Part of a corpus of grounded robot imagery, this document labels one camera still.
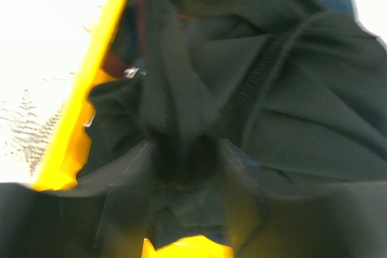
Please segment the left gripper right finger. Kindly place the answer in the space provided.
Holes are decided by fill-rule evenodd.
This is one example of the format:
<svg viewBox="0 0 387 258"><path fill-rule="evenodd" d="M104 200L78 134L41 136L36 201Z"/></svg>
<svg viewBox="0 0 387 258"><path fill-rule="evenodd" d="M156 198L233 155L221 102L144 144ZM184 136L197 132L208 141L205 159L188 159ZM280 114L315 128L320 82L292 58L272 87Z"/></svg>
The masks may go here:
<svg viewBox="0 0 387 258"><path fill-rule="evenodd" d="M297 185L220 142L236 257L385 257L386 182Z"/></svg>

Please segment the navy basketball tank top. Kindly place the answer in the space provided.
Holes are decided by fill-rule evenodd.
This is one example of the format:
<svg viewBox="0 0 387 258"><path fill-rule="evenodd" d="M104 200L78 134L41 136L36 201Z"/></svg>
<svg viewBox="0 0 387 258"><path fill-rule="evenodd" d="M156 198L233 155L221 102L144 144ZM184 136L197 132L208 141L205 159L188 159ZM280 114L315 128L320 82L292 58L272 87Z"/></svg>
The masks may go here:
<svg viewBox="0 0 387 258"><path fill-rule="evenodd" d="M321 0L328 8L356 15L352 0ZM127 0L112 39L110 49L102 65L112 77L119 78L141 56L141 26L143 0Z"/></svg>

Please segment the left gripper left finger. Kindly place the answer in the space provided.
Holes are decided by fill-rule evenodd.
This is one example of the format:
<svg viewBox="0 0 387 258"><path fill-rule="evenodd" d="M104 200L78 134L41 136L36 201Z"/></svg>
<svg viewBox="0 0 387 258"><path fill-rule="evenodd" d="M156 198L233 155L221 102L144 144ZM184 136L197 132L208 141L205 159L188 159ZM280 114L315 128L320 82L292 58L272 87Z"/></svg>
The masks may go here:
<svg viewBox="0 0 387 258"><path fill-rule="evenodd" d="M153 146L140 143L70 190L1 184L2 257L140 257Z"/></svg>

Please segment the black tank top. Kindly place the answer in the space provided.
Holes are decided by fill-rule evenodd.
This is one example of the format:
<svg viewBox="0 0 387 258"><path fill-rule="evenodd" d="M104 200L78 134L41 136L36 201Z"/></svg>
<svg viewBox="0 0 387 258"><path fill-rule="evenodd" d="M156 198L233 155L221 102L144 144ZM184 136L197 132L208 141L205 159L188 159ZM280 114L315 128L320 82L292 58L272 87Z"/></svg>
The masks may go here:
<svg viewBox="0 0 387 258"><path fill-rule="evenodd" d="M142 9L140 71L89 100L116 160L153 146L146 232L183 224L231 245L222 140L297 185L386 182L386 50L351 16L319 0Z"/></svg>

